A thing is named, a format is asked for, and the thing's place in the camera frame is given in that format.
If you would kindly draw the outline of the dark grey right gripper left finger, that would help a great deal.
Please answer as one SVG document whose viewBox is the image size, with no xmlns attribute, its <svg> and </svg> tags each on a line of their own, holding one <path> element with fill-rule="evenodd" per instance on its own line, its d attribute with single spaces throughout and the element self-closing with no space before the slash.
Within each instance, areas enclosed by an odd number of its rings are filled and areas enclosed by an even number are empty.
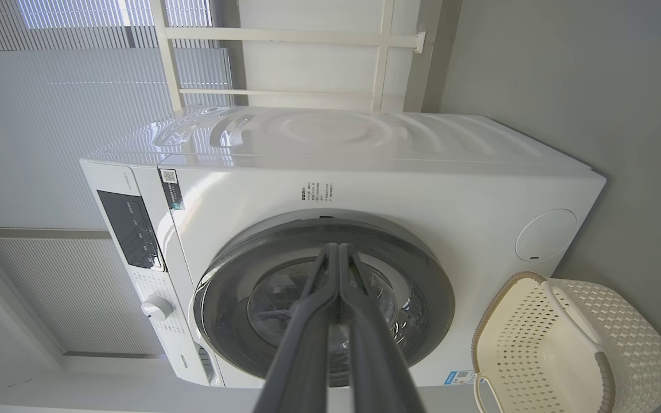
<svg viewBox="0 0 661 413">
<path fill-rule="evenodd" d="M 254 413 L 327 413 L 328 335 L 339 294 L 339 254 L 336 243 L 321 248 Z"/>
</svg>

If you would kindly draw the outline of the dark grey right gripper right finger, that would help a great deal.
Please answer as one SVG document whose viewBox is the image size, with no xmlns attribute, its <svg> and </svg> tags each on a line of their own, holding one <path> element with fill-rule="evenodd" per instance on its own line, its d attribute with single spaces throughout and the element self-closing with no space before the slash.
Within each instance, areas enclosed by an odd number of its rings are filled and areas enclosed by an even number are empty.
<svg viewBox="0 0 661 413">
<path fill-rule="evenodd" d="M 372 295 L 354 246 L 339 246 L 339 297 L 349 327 L 349 384 L 354 413 L 425 413 L 406 358 Z"/>
</svg>

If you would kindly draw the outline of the black round glass washer door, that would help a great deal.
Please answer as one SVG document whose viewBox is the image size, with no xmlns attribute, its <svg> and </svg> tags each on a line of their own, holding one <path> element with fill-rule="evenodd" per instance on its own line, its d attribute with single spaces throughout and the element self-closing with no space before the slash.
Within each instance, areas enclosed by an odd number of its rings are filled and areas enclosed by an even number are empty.
<svg viewBox="0 0 661 413">
<path fill-rule="evenodd" d="M 260 388 L 322 247 L 354 246 L 364 284 L 409 365 L 448 334 L 456 299 L 430 249 L 370 213 L 305 209 L 255 223 L 229 241 L 200 280 L 192 313 L 228 388 Z"/>
</svg>

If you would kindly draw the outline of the cream perforated laundry basket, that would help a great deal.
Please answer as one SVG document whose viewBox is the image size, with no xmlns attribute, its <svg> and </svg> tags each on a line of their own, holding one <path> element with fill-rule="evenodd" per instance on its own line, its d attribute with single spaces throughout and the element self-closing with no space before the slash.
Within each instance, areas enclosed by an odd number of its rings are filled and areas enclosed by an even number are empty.
<svg viewBox="0 0 661 413">
<path fill-rule="evenodd" d="M 661 335 L 619 293 L 534 272 L 509 278 L 472 340 L 474 398 L 488 413 L 653 413 Z"/>
</svg>

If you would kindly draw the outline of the white front-load washing machine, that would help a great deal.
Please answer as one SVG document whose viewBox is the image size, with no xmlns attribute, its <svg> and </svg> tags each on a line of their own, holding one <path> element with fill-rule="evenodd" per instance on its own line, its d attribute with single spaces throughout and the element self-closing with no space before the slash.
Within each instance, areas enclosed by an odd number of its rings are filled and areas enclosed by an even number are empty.
<svg viewBox="0 0 661 413">
<path fill-rule="evenodd" d="M 566 253 L 520 259 L 525 225 L 568 209 L 579 231 L 606 183 L 483 116 L 279 107 L 186 107 L 80 165 L 139 300 L 155 294 L 173 305 L 167 321 L 147 319 L 176 376 L 215 387 L 226 386 L 193 299 L 223 247 L 255 223 L 348 209 L 422 240 L 450 279 L 456 311 L 442 342 L 409 367 L 417 386 L 443 386 L 451 371 L 472 371 L 474 332 L 506 279 L 522 271 L 550 277 Z M 160 168 L 176 170 L 184 210 L 169 209 Z M 167 271 L 127 264 L 98 190 L 142 197 Z"/>
</svg>

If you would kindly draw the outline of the white washer control knob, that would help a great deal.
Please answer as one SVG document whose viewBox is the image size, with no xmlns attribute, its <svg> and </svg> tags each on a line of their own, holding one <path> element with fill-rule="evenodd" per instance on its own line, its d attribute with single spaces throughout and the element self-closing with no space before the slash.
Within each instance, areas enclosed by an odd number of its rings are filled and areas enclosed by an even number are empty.
<svg viewBox="0 0 661 413">
<path fill-rule="evenodd" d="M 145 317 L 155 322 L 165 322 L 174 312 L 172 303 L 159 295 L 150 295 L 140 304 Z"/>
</svg>

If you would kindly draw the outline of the black QR code sticker strip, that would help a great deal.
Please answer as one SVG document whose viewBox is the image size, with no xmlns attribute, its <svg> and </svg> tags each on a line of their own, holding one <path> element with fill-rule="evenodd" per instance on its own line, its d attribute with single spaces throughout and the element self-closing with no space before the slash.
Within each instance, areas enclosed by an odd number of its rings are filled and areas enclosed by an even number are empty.
<svg viewBox="0 0 661 413">
<path fill-rule="evenodd" d="M 162 181 L 162 188 L 171 210 L 184 210 L 185 205 L 178 182 L 177 172 L 174 169 L 160 168 L 158 170 Z"/>
</svg>

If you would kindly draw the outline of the black washer display panel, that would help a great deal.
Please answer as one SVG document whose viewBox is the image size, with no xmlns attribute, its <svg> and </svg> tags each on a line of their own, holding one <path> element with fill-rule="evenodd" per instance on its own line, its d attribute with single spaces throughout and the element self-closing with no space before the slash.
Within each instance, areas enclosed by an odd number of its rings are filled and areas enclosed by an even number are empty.
<svg viewBox="0 0 661 413">
<path fill-rule="evenodd" d="M 167 271 L 142 197 L 102 190 L 97 194 L 127 264 Z"/>
</svg>

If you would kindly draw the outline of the round white filter cover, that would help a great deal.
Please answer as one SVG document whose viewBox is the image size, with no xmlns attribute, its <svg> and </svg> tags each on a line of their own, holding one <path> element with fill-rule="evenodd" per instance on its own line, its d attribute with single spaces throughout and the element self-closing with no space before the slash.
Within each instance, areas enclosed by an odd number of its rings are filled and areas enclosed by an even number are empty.
<svg viewBox="0 0 661 413">
<path fill-rule="evenodd" d="M 578 219 L 568 209 L 554 209 L 529 222 L 519 234 L 516 255 L 527 262 L 550 259 L 566 250 L 578 229 Z"/>
</svg>

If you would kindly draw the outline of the white pleated window blind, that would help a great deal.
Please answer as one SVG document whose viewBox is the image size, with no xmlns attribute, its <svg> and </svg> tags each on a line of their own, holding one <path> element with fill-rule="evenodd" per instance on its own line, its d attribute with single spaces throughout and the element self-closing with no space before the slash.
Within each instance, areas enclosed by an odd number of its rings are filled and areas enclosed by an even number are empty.
<svg viewBox="0 0 661 413">
<path fill-rule="evenodd" d="M 150 0 L 0 0 L 0 228 L 107 230 L 80 158 L 170 110 Z M 0 236 L 0 270 L 66 353 L 162 353 L 110 236 Z"/>
</svg>

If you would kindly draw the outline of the white metal shelf frame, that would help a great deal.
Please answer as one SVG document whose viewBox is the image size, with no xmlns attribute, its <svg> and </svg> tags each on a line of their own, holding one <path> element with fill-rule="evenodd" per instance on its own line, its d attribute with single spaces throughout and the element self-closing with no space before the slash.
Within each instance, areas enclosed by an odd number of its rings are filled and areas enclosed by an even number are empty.
<svg viewBox="0 0 661 413">
<path fill-rule="evenodd" d="M 388 51 L 391 48 L 411 49 L 422 54 L 425 49 L 426 32 L 415 35 L 392 33 L 395 0 L 384 0 L 382 21 L 378 32 L 329 32 L 307 30 L 247 29 L 225 27 L 172 27 L 167 16 L 165 0 L 149 0 L 153 16 L 155 36 L 167 81 L 169 99 L 173 110 L 184 107 L 184 94 L 221 94 L 234 96 L 301 96 L 308 98 L 343 99 L 348 93 L 301 92 L 301 91 L 249 91 L 249 89 L 213 89 L 181 87 L 178 75 L 173 40 L 228 40 L 253 42 L 291 42 L 292 44 L 362 45 L 377 49 L 374 82 L 370 99 L 370 110 L 382 110 L 384 84 L 386 80 Z"/>
</svg>

